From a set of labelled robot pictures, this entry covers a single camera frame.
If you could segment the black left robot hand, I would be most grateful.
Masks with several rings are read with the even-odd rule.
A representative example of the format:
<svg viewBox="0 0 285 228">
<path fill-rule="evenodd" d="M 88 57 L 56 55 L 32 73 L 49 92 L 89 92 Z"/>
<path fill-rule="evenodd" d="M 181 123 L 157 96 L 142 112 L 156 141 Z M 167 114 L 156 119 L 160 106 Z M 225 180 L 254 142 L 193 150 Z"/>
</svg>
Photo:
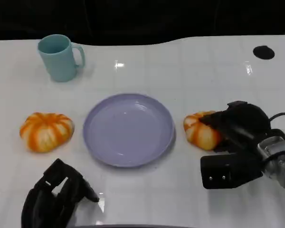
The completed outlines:
<svg viewBox="0 0 285 228">
<path fill-rule="evenodd" d="M 65 228 L 83 198 L 99 202 L 99 197 L 84 177 L 70 165 L 56 159 L 29 191 L 22 209 L 21 226 Z"/>
</svg>

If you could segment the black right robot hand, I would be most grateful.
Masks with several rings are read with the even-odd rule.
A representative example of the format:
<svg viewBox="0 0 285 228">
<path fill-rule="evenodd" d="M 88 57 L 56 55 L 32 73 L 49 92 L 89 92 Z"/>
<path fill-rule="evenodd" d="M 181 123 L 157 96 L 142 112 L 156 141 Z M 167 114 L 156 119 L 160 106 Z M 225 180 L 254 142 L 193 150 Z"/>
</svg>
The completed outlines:
<svg viewBox="0 0 285 228">
<path fill-rule="evenodd" d="M 285 140 L 285 133 L 271 128 L 268 116 L 260 107 L 244 101 L 229 103 L 226 110 L 207 114 L 199 121 L 223 138 L 214 152 L 256 153 L 257 145 L 269 137 Z"/>
</svg>

